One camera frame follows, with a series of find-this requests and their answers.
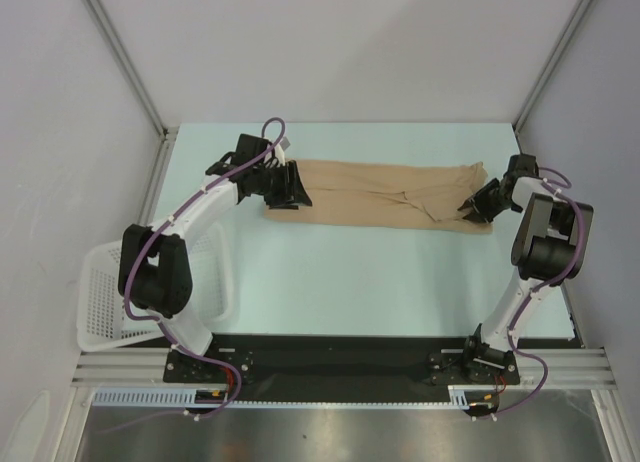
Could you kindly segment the beige t shirt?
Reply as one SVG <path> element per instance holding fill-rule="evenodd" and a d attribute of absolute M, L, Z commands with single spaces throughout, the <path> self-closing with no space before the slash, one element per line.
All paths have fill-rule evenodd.
<path fill-rule="evenodd" d="M 482 188 L 480 162 L 454 167 L 412 167 L 299 160 L 300 178 L 312 200 L 297 210 L 265 209 L 282 223 L 440 230 L 474 235 L 493 232 L 470 222 L 458 208 Z"/>

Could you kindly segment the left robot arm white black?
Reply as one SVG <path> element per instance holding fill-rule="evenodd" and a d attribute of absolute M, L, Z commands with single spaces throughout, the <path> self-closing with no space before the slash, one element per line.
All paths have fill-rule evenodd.
<path fill-rule="evenodd" d="M 220 217 L 257 195 L 269 209 L 296 210 L 312 201 L 298 164 L 276 141 L 242 134 L 236 148 L 205 171 L 201 186 L 173 213 L 149 226 L 132 224 L 123 234 L 118 291 L 133 320 L 152 320 L 171 343 L 188 353 L 186 369 L 197 380 L 214 379 L 221 358 L 209 350 L 212 332 L 191 307 L 189 252 Z"/>

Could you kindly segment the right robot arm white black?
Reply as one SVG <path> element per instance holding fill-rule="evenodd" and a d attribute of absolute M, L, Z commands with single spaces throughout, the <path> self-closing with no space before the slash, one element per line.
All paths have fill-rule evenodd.
<path fill-rule="evenodd" d="M 567 179 L 551 180 L 542 170 L 535 156 L 514 155 L 500 180 L 489 181 L 459 208 L 474 223 L 490 223 L 508 209 L 522 215 L 511 249 L 513 276 L 493 312 L 465 341 L 461 370 L 473 383 L 511 364 L 534 311 L 583 264 L 593 207 L 566 195 Z"/>

